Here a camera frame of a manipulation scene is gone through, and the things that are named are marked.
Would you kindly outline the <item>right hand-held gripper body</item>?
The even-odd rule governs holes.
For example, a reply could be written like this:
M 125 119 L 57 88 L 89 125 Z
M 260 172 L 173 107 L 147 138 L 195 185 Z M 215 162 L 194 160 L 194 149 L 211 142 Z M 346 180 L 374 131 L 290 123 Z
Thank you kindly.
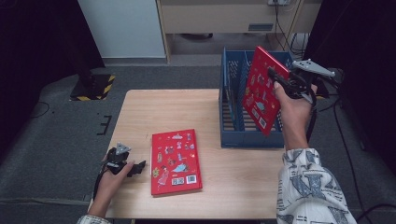
M 286 94 L 292 99 L 305 98 L 306 101 L 312 101 L 311 84 L 317 76 L 334 77 L 335 73 L 311 59 L 294 61 L 287 81 Z

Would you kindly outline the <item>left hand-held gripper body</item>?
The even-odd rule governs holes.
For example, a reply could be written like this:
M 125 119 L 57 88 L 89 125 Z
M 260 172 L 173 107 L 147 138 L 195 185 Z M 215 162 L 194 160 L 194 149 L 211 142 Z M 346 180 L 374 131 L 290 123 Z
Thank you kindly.
M 118 142 L 107 152 L 103 171 L 109 170 L 113 175 L 117 175 L 127 164 L 130 150 L 129 147 Z

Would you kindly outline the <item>red picture book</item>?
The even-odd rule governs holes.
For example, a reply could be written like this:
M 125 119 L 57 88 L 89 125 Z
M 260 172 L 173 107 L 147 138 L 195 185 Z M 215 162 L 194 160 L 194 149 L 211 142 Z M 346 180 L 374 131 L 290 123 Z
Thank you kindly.
M 289 69 L 263 47 L 257 47 L 249 68 L 243 107 L 264 135 L 269 135 L 280 109 L 274 93 L 274 81 L 268 69 L 274 69 L 281 77 L 289 77 Z
M 152 196 L 203 187 L 194 129 L 152 135 L 150 175 Z

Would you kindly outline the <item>blue plastic file rack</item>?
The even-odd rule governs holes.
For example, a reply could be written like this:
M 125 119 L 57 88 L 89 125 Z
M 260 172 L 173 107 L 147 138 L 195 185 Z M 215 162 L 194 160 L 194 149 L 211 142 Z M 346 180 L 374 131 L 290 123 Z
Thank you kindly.
M 219 87 L 219 128 L 223 147 L 271 148 L 282 147 L 282 122 L 280 109 L 269 135 L 264 135 L 243 107 L 249 68 L 255 50 L 224 50 L 221 57 Z M 291 69 L 292 58 L 286 51 L 268 51 L 272 56 Z M 224 88 L 224 61 L 228 62 L 233 88 L 235 123 L 233 124 Z

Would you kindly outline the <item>person's left hand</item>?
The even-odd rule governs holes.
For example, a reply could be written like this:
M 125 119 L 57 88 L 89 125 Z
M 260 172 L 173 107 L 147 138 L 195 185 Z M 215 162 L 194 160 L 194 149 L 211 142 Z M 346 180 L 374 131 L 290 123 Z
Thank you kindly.
M 99 182 L 99 187 L 92 206 L 107 208 L 113 196 L 120 188 L 123 180 L 131 171 L 133 165 L 134 163 L 132 161 L 128 162 L 116 175 L 114 175 L 111 171 L 104 172 Z

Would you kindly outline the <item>person's right hand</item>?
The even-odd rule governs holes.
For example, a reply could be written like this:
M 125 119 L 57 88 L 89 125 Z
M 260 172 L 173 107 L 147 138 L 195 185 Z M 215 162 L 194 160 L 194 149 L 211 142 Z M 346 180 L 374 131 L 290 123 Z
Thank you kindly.
M 305 99 L 291 99 L 284 88 L 274 83 L 274 90 L 281 108 L 285 149 L 309 148 L 305 128 L 310 119 L 312 105 Z

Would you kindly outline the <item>black yellow striped stand base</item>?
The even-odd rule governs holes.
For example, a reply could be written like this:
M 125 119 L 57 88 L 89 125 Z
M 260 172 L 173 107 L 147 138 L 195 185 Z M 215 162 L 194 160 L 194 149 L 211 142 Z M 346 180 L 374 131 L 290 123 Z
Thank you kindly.
M 93 82 L 83 84 L 80 79 L 70 94 L 71 101 L 90 101 L 106 99 L 115 77 L 113 75 L 93 75 Z

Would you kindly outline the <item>beige wooden desk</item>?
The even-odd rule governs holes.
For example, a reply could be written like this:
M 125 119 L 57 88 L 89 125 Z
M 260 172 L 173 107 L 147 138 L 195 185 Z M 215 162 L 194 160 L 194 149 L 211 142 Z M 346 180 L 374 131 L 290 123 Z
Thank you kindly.
M 172 59 L 173 39 L 181 34 L 266 34 L 270 48 L 290 49 L 295 34 L 309 34 L 323 0 L 156 0 L 165 57 Z

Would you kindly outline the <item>white cabinet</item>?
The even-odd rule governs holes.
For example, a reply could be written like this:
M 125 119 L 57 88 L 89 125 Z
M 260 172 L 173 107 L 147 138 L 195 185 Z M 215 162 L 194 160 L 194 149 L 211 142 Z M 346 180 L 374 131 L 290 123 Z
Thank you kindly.
M 156 0 L 78 0 L 103 58 L 164 58 Z

